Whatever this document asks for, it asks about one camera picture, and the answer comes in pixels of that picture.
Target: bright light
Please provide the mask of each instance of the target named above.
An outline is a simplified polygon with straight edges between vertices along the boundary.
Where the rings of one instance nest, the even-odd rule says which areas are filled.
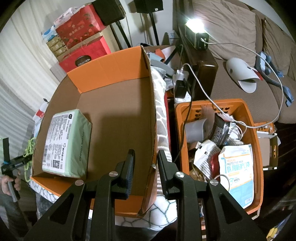
[[[205,33],[204,25],[199,18],[188,20],[186,25],[195,33]]]

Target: green rope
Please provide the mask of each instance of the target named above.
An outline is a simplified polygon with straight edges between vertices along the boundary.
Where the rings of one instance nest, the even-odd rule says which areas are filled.
[[[35,149],[35,140],[36,137],[32,138],[31,140],[28,140],[28,146],[27,148],[25,149],[25,153],[23,155],[23,157],[27,157],[28,155],[31,155],[34,153],[34,149]],[[29,161],[27,163],[27,165],[24,166],[25,168],[25,180],[26,182],[29,182],[30,181],[30,173],[28,173],[28,171],[30,172],[30,167],[32,166],[32,161]]]

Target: green package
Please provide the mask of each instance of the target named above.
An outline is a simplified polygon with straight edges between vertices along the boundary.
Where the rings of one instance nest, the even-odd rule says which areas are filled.
[[[52,117],[44,147],[42,170],[64,177],[85,178],[91,123],[80,110]]]

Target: wall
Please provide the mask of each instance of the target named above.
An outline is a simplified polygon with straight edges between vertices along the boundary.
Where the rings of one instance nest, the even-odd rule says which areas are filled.
[[[281,20],[276,11],[265,1],[265,0],[240,0],[241,2],[257,9],[259,12],[263,13],[265,16],[269,17],[274,21],[283,31],[285,31],[289,36],[292,37],[288,28]]]
[[[50,28],[50,24],[59,17],[65,10],[74,6],[81,6],[85,3],[90,2],[90,0],[60,0],[55,1],[52,12],[46,16],[46,21],[44,23],[44,30]],[[132,45],[137,46],[140,43],[149,43],[155,45],[155,38],[153,34],[153,29],[151,21],[148,14],[139,14],[136,12],[135,4],[133,0],[120,0],[125,12],[126,19],[120,21],[124,32],[126,33],[129,41],[129,31],[128,25],[132,38]],[[173,0],[163,0],[163,11],[154,13],[154,20],[156,24],[156,29],[158,33],[159,42],[161,44],[164,33],[171,31],[173,29]],[[119,41],[123,48],[126,48],[126,43],[121,36],[121,33],[117,25],[113,24],[116,35],[119,38]]]
[[[47,15],[45,26],[49,28],[51,26],[50,23],[52,23],[59,15],[61,15],[69,7],[81,6],[89,1],[90,0],[55,1],[55,5],[52,9],[52,12],[49,15]],[[273,20],[276,24],[278,24],[282,30],[284,30],[287,34],[291,36],[289,30],[287,29],[283,21],[280,19],[279,15],[265,0],[240,0],[240,1],[262,12],[264,15],[266,15],[271,20]],[[128,25],[129,25],[131,38],[132,38],[132,45],[137,46],[141,42],[148,43],[150,45],[155,45],[155,38],[154,38],[149,15],[137,13],[133,0],[120,0],[120,2],[126,12],[126,18],[128,20],[128,24],[126,22],[126,19],[123,19],[120,22],[124,29],[124,32],[126,33],[130,41],[129,31],[128,31]],[[175,29],[176,15],[175,15],[175,9],[173,7],[175,5],[174,2],[175,2],[174,0],[163,0],[164,10],[154,13],[154,19],[156,22],[156,29],[157,29],[160,44],[162,42],[164,33],[167,31],[171,31],[172,29]],[[126,48],[127,47],[126,43],[123,40],[123,37],[121,36],[120,31],[115,23],[113,24],[113,28],[116,32],[116,35],[119,38],[119,41],[122,47]]]
[[[156,45],[149,15],[137,13],[133,0],[121,0],[121,4],[126,12],[132,45],[137,46],[140,45],[140,43]],[[164,33],[173,29],[173,17],[176,19],[176,17],[173,16],[173,12],[175,12],[173,11],[173,0],[163,0],[163,11],[153,13],[160,44],[162,43]],[[126,20],[124,19],[120,22],[128,39],[130,39]],[[126,43],[124,42],[118,27],[115,23],[113,26],[120,39],[122,47],[126,48]]]

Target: tissue package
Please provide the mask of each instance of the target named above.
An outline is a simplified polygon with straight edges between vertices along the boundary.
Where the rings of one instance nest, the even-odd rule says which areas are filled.
[[[254,171],[252,146],[225,146],[219,155],[220,174],[229,179],[229,193],[246,208],[254,200]],[[221,185],[228,189],[228,181],[221,177]]]
[[[85,178],[91,123],[80,110],[52,117],[44,147],[42,170],[65,177]]]

